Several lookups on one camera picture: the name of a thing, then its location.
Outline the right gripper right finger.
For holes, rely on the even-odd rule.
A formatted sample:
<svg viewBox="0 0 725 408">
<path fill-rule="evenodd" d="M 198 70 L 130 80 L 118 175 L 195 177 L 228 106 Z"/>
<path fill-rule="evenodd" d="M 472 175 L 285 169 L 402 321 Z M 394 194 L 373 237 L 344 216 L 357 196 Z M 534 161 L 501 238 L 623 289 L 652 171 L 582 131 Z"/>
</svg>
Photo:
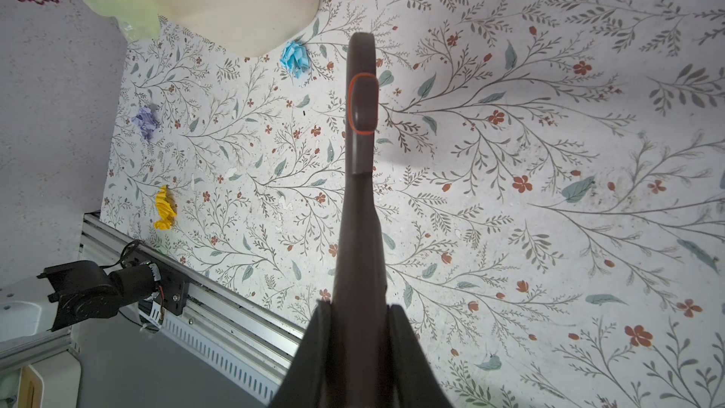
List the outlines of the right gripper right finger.
<svg viewBox="0 0 725 408">
<path fill-rule="evenodd" d="M 411 323 L 399 305 L 389 307 L 395 407 L 451 407 L 439 385 Z"/>
</svg>

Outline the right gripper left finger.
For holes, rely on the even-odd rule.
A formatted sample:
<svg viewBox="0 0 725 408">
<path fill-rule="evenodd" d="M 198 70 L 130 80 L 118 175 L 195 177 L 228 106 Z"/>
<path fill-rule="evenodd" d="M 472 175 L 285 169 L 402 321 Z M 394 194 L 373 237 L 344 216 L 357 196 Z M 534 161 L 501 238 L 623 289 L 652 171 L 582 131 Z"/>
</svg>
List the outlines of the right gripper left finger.
<svg viewBox="0 0 725 408">
<path fill-rule="evenodd" d="M 332 305 L 320 301 L 269 408 L 320 407 L 331 329 Z"/>
</svg>

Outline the light blue paper scrap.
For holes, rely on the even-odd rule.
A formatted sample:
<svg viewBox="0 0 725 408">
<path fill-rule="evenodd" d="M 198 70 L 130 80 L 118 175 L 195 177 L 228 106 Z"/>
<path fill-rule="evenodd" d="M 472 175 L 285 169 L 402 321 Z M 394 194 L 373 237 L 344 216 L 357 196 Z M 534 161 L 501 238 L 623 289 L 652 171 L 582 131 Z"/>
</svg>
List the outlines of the light blue paper scrap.
<svg viewBox="0 0 725 408">
<path fill-rule="evenodd" d="M 295 79 L 307 74 L 311 64 L 306 47 L 297 41 L 287 43 L 281 52 L 281 65 Z"/>
</svg>

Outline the yellow paper scrap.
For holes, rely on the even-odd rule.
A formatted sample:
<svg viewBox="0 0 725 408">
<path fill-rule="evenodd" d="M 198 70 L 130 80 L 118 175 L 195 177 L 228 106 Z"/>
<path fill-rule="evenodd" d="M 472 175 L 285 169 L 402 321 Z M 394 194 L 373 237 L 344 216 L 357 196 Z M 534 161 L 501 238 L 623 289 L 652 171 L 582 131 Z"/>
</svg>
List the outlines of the yellow paper scrap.
<svg viewBox="0 0 725 408">
<path fill-rule="evenodd" d="M 159 219 L 154 223 L 156 230 L 171 230 L 174 225 L 177 213 L 169 198 L 168 186 L 160 187 L 155 196 L 155 205 Z"/>
</svg>

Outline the purple paper scrap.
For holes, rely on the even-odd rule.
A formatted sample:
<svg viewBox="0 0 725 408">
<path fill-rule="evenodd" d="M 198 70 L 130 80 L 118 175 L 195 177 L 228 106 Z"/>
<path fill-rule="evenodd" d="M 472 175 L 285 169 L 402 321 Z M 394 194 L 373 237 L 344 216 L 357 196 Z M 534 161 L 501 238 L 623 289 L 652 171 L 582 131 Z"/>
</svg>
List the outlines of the purple paper scrap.
<svg viewBox="0 0 725 408">
<path fill-rule="evenodd" d="M 153 109 L 147 106 L 141 107 L 138 113 L 131 119 L 131 122 L 139 130 L 146 142 L 150 142 L 156 131 L 160 128 Z"/>
</svg>

